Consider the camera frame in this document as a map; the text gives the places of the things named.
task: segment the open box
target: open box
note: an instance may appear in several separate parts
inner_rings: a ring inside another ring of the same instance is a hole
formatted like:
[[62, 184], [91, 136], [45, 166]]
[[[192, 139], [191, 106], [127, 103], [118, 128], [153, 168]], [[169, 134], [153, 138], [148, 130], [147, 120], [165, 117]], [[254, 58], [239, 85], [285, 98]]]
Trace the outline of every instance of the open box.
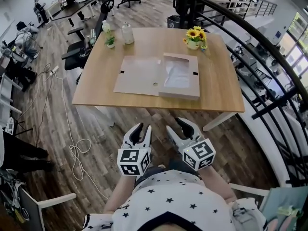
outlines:
[[114, 92], [198, 100], [198, 58], [173, 53], [162, 58], [125, 56]]

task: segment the white bottle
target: white bottle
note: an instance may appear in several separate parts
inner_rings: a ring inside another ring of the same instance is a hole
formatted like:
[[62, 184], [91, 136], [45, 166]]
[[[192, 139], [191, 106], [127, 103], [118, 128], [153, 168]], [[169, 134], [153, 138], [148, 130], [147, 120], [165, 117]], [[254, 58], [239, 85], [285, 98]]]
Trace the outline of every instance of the white bottle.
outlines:
[[109, 23], [106, 22], [106, 21], [103, 21], [102, 29], [103, 29], [104, 33], [109, 32], [109, 31], [110, 31], [110, 25], [109, 25]]
[[122, 26], [122, 35], [124, 42], [126, 44], [131, 44], [135, 41], [131, 25], [128, 24], [127, 22], [125, 22], [124, 25]]

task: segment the artificial sunflower bouquet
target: artificial sunflower bouquet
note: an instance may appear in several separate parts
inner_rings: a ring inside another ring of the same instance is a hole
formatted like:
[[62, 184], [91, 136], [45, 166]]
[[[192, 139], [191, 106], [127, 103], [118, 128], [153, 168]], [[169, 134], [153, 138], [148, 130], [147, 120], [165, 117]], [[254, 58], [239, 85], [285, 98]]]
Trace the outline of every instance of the artificial sunflower bouquet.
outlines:
[[187, 38], [183, 38], [183, 42], [188, 48], [196, 50], [201, 47], [202, 50], [207, 48], [206, 34], [200, 26], [194, 26], [193, 29], [187, 30]]

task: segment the sunflower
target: sunflower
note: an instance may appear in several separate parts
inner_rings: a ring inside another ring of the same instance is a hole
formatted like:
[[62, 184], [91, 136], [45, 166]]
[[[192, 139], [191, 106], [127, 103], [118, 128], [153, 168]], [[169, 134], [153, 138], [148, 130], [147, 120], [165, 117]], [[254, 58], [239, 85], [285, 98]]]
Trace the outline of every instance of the sunflower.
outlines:
[[200, 26], [194, 26], [193, 29], [196, 31], [204, 31], [204, 29], [202, 29]]
[[187, 35], [189, 38], [194, 39], [195, 37], [199, 36], [199, 33], [200, 33], [200, 31], [196, 31], [196, 30], [193, 30], [193, 29], [189, 29], [189, 30], [187, 31], [187, 34], [186, 34], [186, 35]]
[[204, 31], [200, 31], [200, 32], [199, 32], [199, 37], [200, 37], [201, 40], [206, 40], [206, 34], [205, 34], [205, 32], [204, 32]]

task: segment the trash bin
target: trash bin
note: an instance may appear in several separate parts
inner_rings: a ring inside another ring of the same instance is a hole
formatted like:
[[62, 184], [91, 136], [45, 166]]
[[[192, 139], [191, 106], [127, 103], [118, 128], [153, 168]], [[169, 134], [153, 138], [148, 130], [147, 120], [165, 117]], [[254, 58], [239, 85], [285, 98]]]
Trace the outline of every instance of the trash bin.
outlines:
[[176, 15], [169, 16], [167, 18], [168, 28], [179, 28], [180, 27], [180, 18]]

